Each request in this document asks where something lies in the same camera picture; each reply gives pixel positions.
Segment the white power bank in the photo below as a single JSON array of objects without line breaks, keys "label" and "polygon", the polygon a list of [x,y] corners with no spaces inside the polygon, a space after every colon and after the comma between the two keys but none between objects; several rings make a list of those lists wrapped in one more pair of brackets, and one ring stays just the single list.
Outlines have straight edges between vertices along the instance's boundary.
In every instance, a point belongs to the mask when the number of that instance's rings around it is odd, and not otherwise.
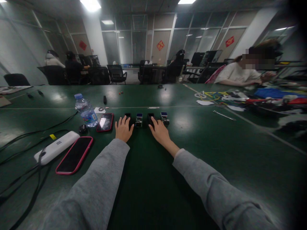
[{"label": "white power bank", "polygon": [[[75,133],[74,131],[70,131],[69,133],[65,134],[59,139],[56,139],[52,144],[48,145],[44,152],[45,155],[41,158],[41,165],[46,165],[50,161],[52,161],[56,156],[58,156],[61,152],[67,149],[70,145],[72,145],[78,138],[80,137],[79,134]],[[41,150],[34,155],[36,162],[38,162],[39,155]]]}]

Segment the red decoration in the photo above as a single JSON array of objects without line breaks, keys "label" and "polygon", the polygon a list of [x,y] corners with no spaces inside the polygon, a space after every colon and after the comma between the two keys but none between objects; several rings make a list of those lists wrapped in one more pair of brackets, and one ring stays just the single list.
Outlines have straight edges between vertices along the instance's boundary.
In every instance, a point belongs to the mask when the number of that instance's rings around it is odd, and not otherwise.
[{"label": "red decoration", "polygon": [[226,41],[226,47],[230,46],[232,43],[234,43],[234,37],[233,36]]},{"label": "red decoration", "polygon": [[164,43],[162,42],[162,40],[157,44],[158,50],[161,51],[164,47]]},{"label": "red decoration", "polygon": [[81,40],[80,43],[79,43],[79,46],[81,47],[82,50],[85,51],[87,45]]}]

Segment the metal tool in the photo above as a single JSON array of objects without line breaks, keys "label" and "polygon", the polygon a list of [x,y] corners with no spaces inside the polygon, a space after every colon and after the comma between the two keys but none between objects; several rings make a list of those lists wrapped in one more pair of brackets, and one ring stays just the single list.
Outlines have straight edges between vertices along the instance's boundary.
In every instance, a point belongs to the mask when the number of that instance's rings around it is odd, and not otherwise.
[{"label": "metal tool", "polygon": [[219,113],[219,112],[216,112],[215,110],[213,110],[213,112],[215,112],[215,113],[217,113],[217,114],[219,114],[219,115],[222,115],[223,117],[226,117],[226,118],[228,118],[228,119],[230,119],[230,120],[236,120],[236,119],[234,119],[234,118],[230,118],[230,117],[228,117],[228,116],[225,116],[224,114],[221,114],[221,113]]}]

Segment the white pillar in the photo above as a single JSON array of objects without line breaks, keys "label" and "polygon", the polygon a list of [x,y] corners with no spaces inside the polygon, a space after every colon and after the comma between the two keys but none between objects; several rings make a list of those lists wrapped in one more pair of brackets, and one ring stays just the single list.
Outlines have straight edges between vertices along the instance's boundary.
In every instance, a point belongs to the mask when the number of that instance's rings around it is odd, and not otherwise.
[{"label": "white pillar", "polygon": [[98,55],[100,65],[107,65],[108,60],[106,58],[106,49],[100,27],[100,14],[101,10],[88,12],[83,7],[83,23],[90,47],[94,50],[93,55]]},{"label": "white pillar", "polygon": [[277,11],[275,8],[263,8],[259,10],[229,58],[235,58],[245,54],[246,49],[254,45]]}]

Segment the black phone screen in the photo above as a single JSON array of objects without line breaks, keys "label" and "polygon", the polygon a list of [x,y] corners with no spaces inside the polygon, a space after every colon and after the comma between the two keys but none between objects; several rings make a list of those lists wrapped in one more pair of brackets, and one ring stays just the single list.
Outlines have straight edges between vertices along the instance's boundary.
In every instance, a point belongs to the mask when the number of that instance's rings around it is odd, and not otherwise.
[{"label": "black phone screen", "polygon": [[73,172],[80,162],[92,138],[80,137],[58,166],[58,172]]},{"label": "black phone screen", "polygon": [[110,130],[112,127],[112,119],[113,119],[112,113],[103,113],[101,120],[98,124],[97,130],[98,131]]}]

